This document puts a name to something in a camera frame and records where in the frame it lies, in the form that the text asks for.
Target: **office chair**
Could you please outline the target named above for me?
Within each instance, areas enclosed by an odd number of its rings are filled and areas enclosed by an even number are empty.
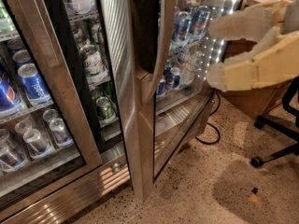
[[[283,108],[287,112],[291,113],[292,115],[294,115],[296,117],[295,125],[297,128],[299,128],[299,110],[290,106],[290,102],[297,92],[299,94],[299,77],[296,77],[292,81],[290,87],[285,92],[284,96],[282,97],[282,105],[283,105]],[[257,129],[262,129],[262,127],[265,124],[269,125],[270,127],[274,128],[275,130],[287,135],[288,137],[293,139],[296,143],[292,146],[283,148],[280,151],[275,152],[269,156],[266,156],[263,158],[258,156],[258,157],[251,159],[251,164],[253,167],[255,167],[255,168],[261,167],[266,162],[276,160],[276,159],[286,156],[288,154],[294,153],[295,155],[299,155],[299,132],[295,132],[289,128],[286,128],[283,125],[276,123],[273,120],[268,119],[264,116],[259,116],[256,119],[254,126]]]

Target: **speckled floor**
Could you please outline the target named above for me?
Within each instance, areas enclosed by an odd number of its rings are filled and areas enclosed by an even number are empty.
[[[281,108],[272,113],[289,120],[284,123],[292,126],[294,118]],[[250,158],[294,142],[266,126],[257,130],[252,119],[223,98],[209,122],[220,129],[221,141],[204,146],[192,140],[145,203],[136,200],[126,184],[65,224],[299,223],[299,157],[289,155],[260,169],[249,165]],[[200,138],[215,137],[207,126]]]

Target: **caster wheel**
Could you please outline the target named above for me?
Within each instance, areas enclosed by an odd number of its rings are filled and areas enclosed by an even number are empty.
[[[251,165],[255,168],[262,167],[263,164],[264,164],[264,161],[260,157],[255,157],[255,158],[251,159]]]
[[[263,126],[264,126],[264,123],[262,123],[262,122],[260,122],[258,120],[256,120],[254,122],[254,127],[257,128],[257,129],[259,129],[259,130],[261,130]]]

